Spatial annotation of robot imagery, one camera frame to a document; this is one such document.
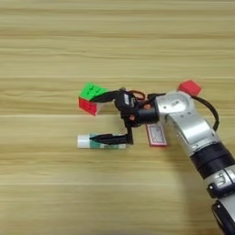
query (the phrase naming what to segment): red and green block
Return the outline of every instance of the red and green block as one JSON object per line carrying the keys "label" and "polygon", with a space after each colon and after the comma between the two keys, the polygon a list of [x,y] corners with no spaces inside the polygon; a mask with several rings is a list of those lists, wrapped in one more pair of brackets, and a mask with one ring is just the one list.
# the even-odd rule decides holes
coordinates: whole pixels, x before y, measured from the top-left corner
{"label": "red and green block", "polygon": [[87,83],[78,97],[78,106],[89,114],[96,116],[103,104],[94,103],[90,100],[105,92],[107,92],[107,89],[92,83]]}

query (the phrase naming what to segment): sticker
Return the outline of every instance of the sticker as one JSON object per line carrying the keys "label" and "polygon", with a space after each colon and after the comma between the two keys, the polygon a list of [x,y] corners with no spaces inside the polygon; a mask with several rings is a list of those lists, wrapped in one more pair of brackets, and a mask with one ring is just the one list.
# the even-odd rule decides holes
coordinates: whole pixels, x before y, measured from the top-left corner
{"label": "sticker", "polygon": [[167,146],[163,125],[159,122],[156,124],[146,125],[149,137],[149,143],[152,147]]}

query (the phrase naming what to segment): small object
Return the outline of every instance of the small object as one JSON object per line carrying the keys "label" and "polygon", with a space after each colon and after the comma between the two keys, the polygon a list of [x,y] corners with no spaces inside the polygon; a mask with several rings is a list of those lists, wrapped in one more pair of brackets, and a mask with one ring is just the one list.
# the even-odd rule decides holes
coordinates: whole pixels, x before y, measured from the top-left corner
{"label": "small object", "polygon": [[201,90],[202,88],[193,80],[181,83],[178,87],[178,91],[182,91],[194,96],[198,96]]}
{"label": "small object", "polygon": [[99,142],[95,142],[91,140],[92,137],[97,135],[83,135],[77,137],[77,148],[79,149],[109,149],[109,150],[125,150],[127,148],[127,144],[103,144]]}
{"label": "small object", "polygon": [[81,109],[93,116],[96,116],[103,106],[102,104],[93,103],[81,97],[78,98],[78,104]]}
{"label": "small object", "polygon": [[85,87],[82,90],[82,92],[80,93],[79,97],[90,101],[95,96],[101,95],[105,92],[107,92],[107,89],[105,89],[101,86],[92,84],[92,83],[88,83],[85,85]]}
{"label": "small object", "polygon": [[94,97],[105,93],[107,89],[102,88],[98,85],[88,83],[82,90],[78,98],[78,106],[89,114],[96,116],[100,109],[103,107],[102,104],[91,102]]}
{"label": "small object", "polygon": [[155,124],[146,125],[150,146],[152,147],[165,147],[167,141],[164,134],[163,125],[158,122]]}

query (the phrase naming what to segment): robotic arm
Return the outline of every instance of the robotic arm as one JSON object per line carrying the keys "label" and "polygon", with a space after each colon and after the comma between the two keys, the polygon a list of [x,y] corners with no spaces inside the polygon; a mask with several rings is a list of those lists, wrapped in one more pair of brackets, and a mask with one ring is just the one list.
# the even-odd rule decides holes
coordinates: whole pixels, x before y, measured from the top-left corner
{"label": "robotic arm", "polygon": [[120,111],[128,130],[127,135],[112,134],[93,137],[93,141],[105,144],[133,144],[132,127],[158,121],[170,124],[186,154],[202,176],[207,191],[216,198],[212,206],[213,214],[225,235],[235,234],[235,160],[219,139],[218,113],[210,107],[216,123],[213,128],[201,117],[195,108],[194,100],[203,100],[184,92],[148,95],[147,101],[140,101],[125,89],[109,92],[95,97],[94,102],[110,102]]}
{"label": "robotic arm", "polygon": [[158,96],[160,119],[173,126],[186,154],[199,171],[212,198],[213,214],[226,235],[235,234],[235,161],[216,131],[195,109],[190,95],[172,92]]}

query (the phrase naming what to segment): silver arm segment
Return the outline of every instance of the silver arm segment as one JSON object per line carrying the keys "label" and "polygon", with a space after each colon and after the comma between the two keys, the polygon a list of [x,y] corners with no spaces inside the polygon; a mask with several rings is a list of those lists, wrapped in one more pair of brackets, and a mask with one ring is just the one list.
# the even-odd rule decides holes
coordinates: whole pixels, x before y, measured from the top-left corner
{"label": "silver arm segment", "polygon": [[190,95],[171,92],[158,96],[155,104],[160,121],[173,126],[176,136],[189,156],[207,145],[220,142],[215,130],[197,113]]}

